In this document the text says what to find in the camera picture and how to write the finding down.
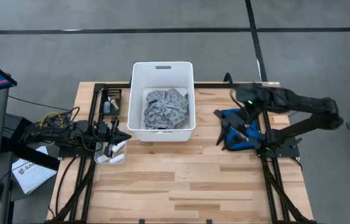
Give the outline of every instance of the wooden table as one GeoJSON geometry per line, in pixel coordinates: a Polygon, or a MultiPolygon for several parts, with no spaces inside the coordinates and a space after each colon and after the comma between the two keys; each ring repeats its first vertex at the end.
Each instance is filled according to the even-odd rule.
{"type": "MultiPolygon", "coordinates": [[[[74,104],[80,107],[76,120],[88,119],[94,84],[80,83],[74,104]]],[[[122,89],[119,119],[120,130],[132,134],[126,124],[129,92],[122,89]]],[[[195,105],[196,128],[189,141],[140,142],[132,137],[125,164],[96,165],[88,223],[137,223],[141,218],[146,223],[205,223],[206,219],[214,223],[271,223],[262,164],[255,151],[228,152],[215,146],[220,125],[213,111],[237,108],[229,90],[195,89],[195,105]]],[[[269,113],[269,118],[272,128],[289,125],[287,114],[269,113]]],[[[58,183],[70,160],[60,163],[52,209],[58,183]]],[[[73,193],[79,160],[63,181],[60,208],[73,193]]],[[[279,162],[286,193],[302,214],[312,219],[300,167],[290,159],[281,158],[279,162]]],[[[279,199],[274,194],[281,219],[279,199]]],[[[81,217],[83,199],[81,195],[76,219],[81,217]]]]}

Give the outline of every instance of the crumpled fabric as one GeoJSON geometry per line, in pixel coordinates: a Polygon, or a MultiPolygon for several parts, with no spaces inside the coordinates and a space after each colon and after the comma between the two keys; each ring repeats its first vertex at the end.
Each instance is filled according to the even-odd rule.
{"type": "Polygon", "coordinates": [[[146,129],[181,129],[188,119],[188,95],[177,90],[154,90],[147,94],[144,111],[146,129]]]}

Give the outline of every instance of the white plastic bin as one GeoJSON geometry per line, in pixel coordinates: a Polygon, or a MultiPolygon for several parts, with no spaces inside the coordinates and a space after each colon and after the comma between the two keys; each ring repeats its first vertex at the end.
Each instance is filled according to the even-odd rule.
{"type": "Polygon", "coordinates": [[[193,65],[190,62],[138,62],[133,66],[127,127],[140,141],[187,141],[195,128],[193,65]],[[146,96],[154,90],[174,88],[188,94],[188,122],[185,129],[151,130],[145,128],[146,96]]]}

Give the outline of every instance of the black cable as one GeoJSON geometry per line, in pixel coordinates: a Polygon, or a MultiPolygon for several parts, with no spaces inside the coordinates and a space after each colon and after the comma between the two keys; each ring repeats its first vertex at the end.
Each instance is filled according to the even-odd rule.
{"type": "Polygon", "coordinates": [[[293,112],[292,114],[288,115],[288,117],[290,118],[290,117],[292,117],[293,115],[295,115],[295,114],[297,114],[297,113],[299,113],[299,111],[293,112]]]}
{"type": "Polygon", "coordinates": [[[8,96],[12,99],[15,99],[15,100],[19,100],[19,101],[23,101],[23,102],[26,102],[26,103],[30,103],[30,104],[33,104],[33,105],[38,105],[38,106],[45,106],[45,107],[49,107],[49,108],[53,108],[53,109],[58,109],[58,110],[63,110],[63,111],[69,111],[68,109],[63,109],[63,108],[58,108],[56,106],[49,106],[49,105],[43,105],[43,104],[40,104],[40,103],[33,103],[31,101],[27,101],[27,100],[22,100],[22,99],[19,99],[19,98],[16,98],[16,97],[13,97],[13,96],[8,96]]]}
{"type": "Polygon", "coordinates": [[[30,163],[30,161],[27,161],[25,164],[23,164],[23,165],[21,165],[21,166],[18,166],[18,167],[14,168],[14,169],[11,169],[9,172],[7,172],[5,175],[3,175],[3,176],[0,178],[0,181],[1,181],[5,176],[7,176],[8,174],[10,174],[12,171],[14,171],[15,169],[18,169],[18,168],[20,168],[20,167],[22,167],[22,166],[24,166],[24,165],[26,165],[26,164],[28,164],[28,163],[30,163]]]}
{"type": "Polygon", "coordinates": [[[53,129],[53,130],[49,130],[49,131],[42,131],[41,133],[36,134],[34,137],[38,136],[39,134],[45,134],[45,133],[59,133],[59,132],[62,132],[62,131],[67,130],[68,128],[71,127],[71,123],[74,121],[74,119],[76,118],[76,116],[78,115],[79,112],[80,112],[80,107],[77,106],[77,107],[71,109],[70,111],[68,111],[67,113],[65,113],[66,115],[64,116],[64,120],[63,120],[64,124],[67,125],[65,128],[59,128],[59,130],[54,130],[54,129],[53,129]],[[77,110],[77,111],[76,111],[76,113],[75,113],[73,119],[71,119],[71,121],[68,123],[68,122],[66,121],[66,117],[67,117],[69,114],[72,114],[72,112],[75,111],[75,110],[77,110]]]}
{"type": "MultiPolygon", "coordinates": [[[[230,98],[231,98],[231,100],[232,100],[235,104],[237,104],[237,106],[240,107],[240,109],[244,109],[245,107],[241,106],[241,105],[237,102],[237,100],[234,99],[233,93],[234,93],[234,89],[230,90],[230,98]]],[[[249,117],[249,113],[248,113],[247,110],[243,110],[243,112],[245,112],[245,114],[247,114],[247,117],[249,117]]]]}
{"type": "Polygon", "coordinates": [[[76,129],[78,129],[78,130],[80,131],[80,133],[81,133],[81,142],[82,142],[83,147],[84,147],[86,150],[91,151],[91,152],[98,152],[98,151],[103,150],[103,142],[102,142],[102,140],[100,140],[99,137],[97,137],[97,135],[94,133],[93,130],[92,130],[93,136],[94,136],[94,137],[99,141],[99,143],[100,143],[100,148],[99,148],[99,149],[90,149],[90,148],[88,148],[88,147],[86,146],[85,142],[83,141],[83,132],[82,132],[82,130],[81,130],[77,125],[74,125],[74,128],[76,128],[76,129]]]}
{"type": "Polygon", "coordinates": [[[57,194],[56,194],[56,206],[55,206],[56,215],[58,214],[58,196],[59,196],[59,194],[60,194],[60,189],[61,189],[61,187],[62,187],[65,174],[67,173],[68,168],[70,168],[71,164],[73,164],[73,162],[75,161],[75,159],[76,159],[76,157],[74,157],[74,158],[70,161],[70,163],[67,165],[67,167],[65,168],[64,173],[63,173],[63,175],[62,175],[62,178],[60,179],[60,183],[58,184],[57,194]]]}
{"type": "Polygon", "coordinates": [[[9,115],[9,114],[6,114],[6,115],[11,117],[11,118],[14,118],[14,119],[18,120],[19,122],[21,122],[21,120],[19,118],[16,118],[15,116],[12,116],[12,115],[9,115]]]}
{"type": "Polygon", "coordinates": [[[3,127],[3,128],[6,128],[6,129],[11,130],[11,131],[16,131],[15,129],[8,128],[8,127],[3,127]]]}
{"type": "Polygon", "coordinates": [[[55,218],[55,214],[53,213],[53,210],[50,208],[49,205],[48,205],[48,209],[49,209],[49,211],[52,213],[52,218],[55,218]]]}
{"type": "Polygon", "coordinates": [[[291,160],[295,161],[299,166],[300,166],[300,169],[302,170],[303,172],[303,166],[302,164],[300,163],[300,161],[296,158],[296,157],[290,157],[291,160]]]}

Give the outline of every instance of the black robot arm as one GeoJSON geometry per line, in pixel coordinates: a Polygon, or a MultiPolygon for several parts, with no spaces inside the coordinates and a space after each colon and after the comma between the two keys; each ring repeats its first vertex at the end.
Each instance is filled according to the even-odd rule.
{"type": "Polygon", "coordinates": [[[103,150],[107,157],[112,156],[110,145],[117,145],[122,141],[131,138],[130,135],[118,129],[119,120],[116,116],[112,117],[111,127],[100,121],[90,125],[87,120],[76,121],[71,124],[51,126],[36,126],[34,124],[26,127],[22,141],[24,143],[34,142],[55,142],[55,145],[63,148],[81,149],[84,151],[103,150]],[[108,142],[108,146],[103,148],[103,142],[108,142]]]}
{"type": "Polygon", "coordinates": [[[239,85],[235,87],[237,101],[244,104],[238,113],[230,114],[224,118],[219,112],[215,115],[221,119],[223,132],[219,137],[221,142],[230,128],[239,134],[239,140],[253,143],[256,149],[270,147],[273,144],[282,144],[286,139],[298,136],[314,129],[334,130],[343,124],[339,116],[338,107],[331,98],[311,98],[298,96],[285,88],[264,87],[256,83],[239,85]],[[283,128],[281,130],[269,129],[260,137],[261,141],[249,138],[247,129],[264,110],[274,113],[286,113],[290,110],[311,113],[303,121],[283,128]]]}

